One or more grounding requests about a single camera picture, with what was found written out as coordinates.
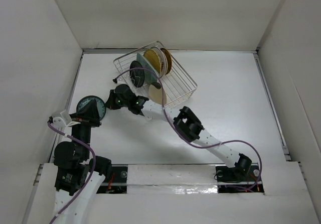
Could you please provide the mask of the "blue and white plate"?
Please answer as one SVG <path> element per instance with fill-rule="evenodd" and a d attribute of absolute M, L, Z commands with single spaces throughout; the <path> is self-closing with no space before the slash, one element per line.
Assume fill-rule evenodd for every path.
<path fill-rule="evenodd" d="M 98 96 L 89 95 L 89 96 L 83 97 L 77 103 L 76 111 L 80 111 L 81 109 L 83 109 L 91 100 L 95 100 L 96 101 L 97 110 L 98 110 L 98 113 L 99 113 L 99 118 L 100 118 L 100 120 L 102 120 L 106 115 L 106 108 L 105 108 L 104 100 L 101 99 Z"/>

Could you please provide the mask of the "glossy black plate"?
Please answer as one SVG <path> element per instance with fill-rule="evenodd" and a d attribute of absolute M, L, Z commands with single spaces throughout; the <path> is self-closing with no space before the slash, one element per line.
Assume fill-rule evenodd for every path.
<path fill-rule="evenodd" d="M 140 88 L 144 85 L 145 68 L 137 60 L 131 62 L 129 74 L 130 80 L 135 87 Z"/>

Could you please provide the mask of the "beige plate with writing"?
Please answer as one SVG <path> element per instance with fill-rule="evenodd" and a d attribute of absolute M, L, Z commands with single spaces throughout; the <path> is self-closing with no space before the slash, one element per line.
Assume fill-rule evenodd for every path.
<path fill-rule="evenodd" d="M 157 104 L 167 104 L 167 95 L 162 91 L 162 87 L 159 82 L 153 82 L 148 89 L 148 98 Z"/>

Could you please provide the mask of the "woven bamboo round plate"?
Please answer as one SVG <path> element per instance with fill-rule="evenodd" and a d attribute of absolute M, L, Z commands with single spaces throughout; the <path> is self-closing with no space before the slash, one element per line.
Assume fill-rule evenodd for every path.
<path fill-rule="evenodd" d="M 161 61 L 155 50 L 147 49 L 144 52 L 143 56 L 149 61 L 149 63 L 153 66 L 157 73 L 161 72 Z"/>

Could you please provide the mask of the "white plate red pattern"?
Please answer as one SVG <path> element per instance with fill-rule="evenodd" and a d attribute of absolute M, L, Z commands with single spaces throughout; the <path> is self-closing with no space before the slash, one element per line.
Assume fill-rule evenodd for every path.
<path fill-rule="evenodd" d="M 161 64 L 160 64 L 160 74 L 159 74 L 159 76 L 160 76 L 160 78 L 162 78 L 166 74 L 167 69 L 168 69 L 167 58 L 166 58 L 164 52 L 159 47 L 153 46 L 153 47 L 151 47 L 151 49 L 153 49 L 157 53 L 157 55 L 158 55 L 158 57 L 160 59 L 160 63 Z"/>

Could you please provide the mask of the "yellow patterned plate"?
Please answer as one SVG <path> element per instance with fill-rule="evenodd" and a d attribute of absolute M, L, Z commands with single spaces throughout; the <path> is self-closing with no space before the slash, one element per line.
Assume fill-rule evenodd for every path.
<path fill-rule="evenodd" d="M 172 69 L 172 58 L 171 58 L 169 51 L 166 48 L 161 48 L 161 51 L 164 53 L 166 60 L 167 60 L 166 74 L 168 74 L 168 73 L 170 73 L 170 71 Z"/>

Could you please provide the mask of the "light green rectangular dish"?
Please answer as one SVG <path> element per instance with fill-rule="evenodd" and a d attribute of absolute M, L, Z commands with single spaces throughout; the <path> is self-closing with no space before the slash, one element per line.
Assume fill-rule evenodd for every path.
<path fill-rule="evenodd" d="M 141 64 L 141 66 L 145 69 L 144 70 L 145 82 L 147 84 L 158 82 L 159 74 L 151 65 L 151 63 L 141 53 L 137 53 L 136 59 Z"/>

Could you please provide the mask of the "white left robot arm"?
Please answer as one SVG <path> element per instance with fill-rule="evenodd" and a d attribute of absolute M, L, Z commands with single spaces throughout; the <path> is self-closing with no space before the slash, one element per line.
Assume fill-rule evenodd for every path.
<path fill-rule="evenodd" d="M 101 125 L 104 108 L 100 99 L 81 100 L 75 113 L 53 113 L 47 122 L 57 134 L 69 139 L 54 149 L 55 205 L 51 223 L 85 223 L 90 205 L 103 182 L 112 177 L 110 159 L 97 156 L 90 146 L 92 128 Z"/>

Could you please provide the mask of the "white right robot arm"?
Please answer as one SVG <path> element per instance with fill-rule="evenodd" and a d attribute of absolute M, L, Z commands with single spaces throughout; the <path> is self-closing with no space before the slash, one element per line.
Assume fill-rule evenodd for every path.
<path fill-rule="evenodd" d="M 194 148 L 206 149 L 223 161 L 235 179 L 244 180 L 250 174 L 251 159 L 213 137 L 187 106 L 181 109 L 163 107 L 147 97 L 135 95 L 126 84 L 110 91 L 105 106 L 112 110 L 125 107 L 135 115 L 168 122 L 183 141 Z"/>

